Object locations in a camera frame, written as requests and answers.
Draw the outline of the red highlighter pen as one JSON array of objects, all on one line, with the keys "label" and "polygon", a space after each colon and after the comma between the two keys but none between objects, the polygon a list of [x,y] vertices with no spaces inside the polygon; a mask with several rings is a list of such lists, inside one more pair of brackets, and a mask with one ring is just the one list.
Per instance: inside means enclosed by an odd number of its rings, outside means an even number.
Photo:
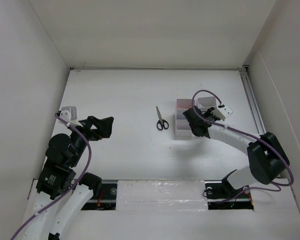
[{"label": "red highlighter pen", "polygon": [[177,105],[178,109],[188,109],[189,106],[188,105]]}]

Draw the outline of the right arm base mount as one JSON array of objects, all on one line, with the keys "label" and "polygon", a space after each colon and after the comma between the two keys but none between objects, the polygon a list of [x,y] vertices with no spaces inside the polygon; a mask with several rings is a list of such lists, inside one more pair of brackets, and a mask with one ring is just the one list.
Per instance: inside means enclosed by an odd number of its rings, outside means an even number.
[{"label": "right arm base mount", "polygon": [[207,199],[208,210],[254,210],[249,193],[238,195],[242,190],[232,189],[221,181],[208,181],[202,196]]}]

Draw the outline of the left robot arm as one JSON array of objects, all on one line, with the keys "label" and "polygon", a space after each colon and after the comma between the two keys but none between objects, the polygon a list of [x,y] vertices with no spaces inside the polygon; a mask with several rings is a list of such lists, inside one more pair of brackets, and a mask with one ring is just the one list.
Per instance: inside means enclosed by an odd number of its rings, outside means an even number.
[{"label": "left robot arm", "polygon": [[88,116],[78,121],[68,110],[59,111],[55,117],[71,134],[56,134],[48,143],[46,161],[36,185],[33,214],[25,223],[25,240],[63,240],[82,207],[102,192],[99,176],[84,168],[76,177],[74,167],[85,150],[91,161],[90,142],[108,139],[114,118]]}]

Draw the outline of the white foam front block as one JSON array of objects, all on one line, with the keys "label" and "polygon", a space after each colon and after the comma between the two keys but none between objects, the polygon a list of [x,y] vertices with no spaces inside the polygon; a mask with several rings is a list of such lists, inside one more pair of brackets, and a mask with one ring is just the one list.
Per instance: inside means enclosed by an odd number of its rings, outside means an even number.
[{"label": "white foam front block", "polygon": [[203,180],[120,180],[117,183],[117,211],[203,212]]}]

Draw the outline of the black handled scissors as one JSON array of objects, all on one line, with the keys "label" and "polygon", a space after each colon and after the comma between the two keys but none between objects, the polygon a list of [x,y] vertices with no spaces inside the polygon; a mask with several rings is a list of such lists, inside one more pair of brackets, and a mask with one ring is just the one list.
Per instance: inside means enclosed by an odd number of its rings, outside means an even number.
[{"label": "black handled scissors", "polygon": [[169,123],[165,119],[162,118],[162,115],[161,115],[161,112],[160,112],[158,106],[156,106],[156,112],[157,112],[157,116],[158,116],[158,121],[156,123],[156,128],[159,131],[167,130],[169,128]]}]

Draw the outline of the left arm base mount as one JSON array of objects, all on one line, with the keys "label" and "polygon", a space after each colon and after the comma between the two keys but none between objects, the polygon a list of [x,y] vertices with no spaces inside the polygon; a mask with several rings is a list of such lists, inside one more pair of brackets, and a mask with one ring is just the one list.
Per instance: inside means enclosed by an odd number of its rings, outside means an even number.
[{"label": "left arm base mount", "polygon": [[93,191],[93,196],[83,205],[82,211],[113,211],[116,209],[117,180],[102,180],[99,176],[86,172],[79,184],[86,185]]}]

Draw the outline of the aluminium side rail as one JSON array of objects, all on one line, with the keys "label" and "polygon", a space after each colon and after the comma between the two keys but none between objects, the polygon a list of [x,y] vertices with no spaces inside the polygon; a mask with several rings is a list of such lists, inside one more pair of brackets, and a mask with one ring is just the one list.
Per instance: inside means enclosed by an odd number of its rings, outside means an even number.
[{"label": "aluminium side rail", "polygon": [[250,111],[253,117],[253,121],[255,123],[257,132],[261,135],[265,134],[266,128],[261,116],[261,112],[252,88],[252,84],[249,78],[249,73],[248,73],[249,66],[248,65],[243,65],[241,68],[238,69],[239,75],[244,87],[244,91],[247,97],[247,101],[250,107]]}]

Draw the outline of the white six-slot organizer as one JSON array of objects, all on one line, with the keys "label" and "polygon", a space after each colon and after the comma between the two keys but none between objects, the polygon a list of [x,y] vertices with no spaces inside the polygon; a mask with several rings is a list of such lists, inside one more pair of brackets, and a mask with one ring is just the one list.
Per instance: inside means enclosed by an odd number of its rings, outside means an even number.
[{"label": "white six-slot organizer", "polygon": [[[202,114],[209,108],[217,107],[217,99],[214,96],[198,97],[194,100],[194,105],[199,108]],[[174,112],[174,134],[176,137],[190,138],[193,136],[189,121],[196,119],[197,116],[192,110],[191,98],[178,98],[176,100]]]}]

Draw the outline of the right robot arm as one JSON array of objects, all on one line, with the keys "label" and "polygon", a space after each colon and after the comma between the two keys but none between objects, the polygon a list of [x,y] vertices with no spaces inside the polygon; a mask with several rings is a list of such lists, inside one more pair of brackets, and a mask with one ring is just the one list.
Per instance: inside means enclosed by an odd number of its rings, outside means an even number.
[{"label": "right robot arm", "polygon": [[183,112],[193,135],[223,142],[248,157],[247,166],[233,170],[214,185],[206,184],[206,197],[219,203],[228,202],[252,190],[254,183],[272,184],[279,192],[284,184],[275,182],[275,178],[290,169],[290,161],[277,137],[271,132],[262,135],[243,132],[218,122],[229,114],[224,105],[205,113],[197,106]]}]

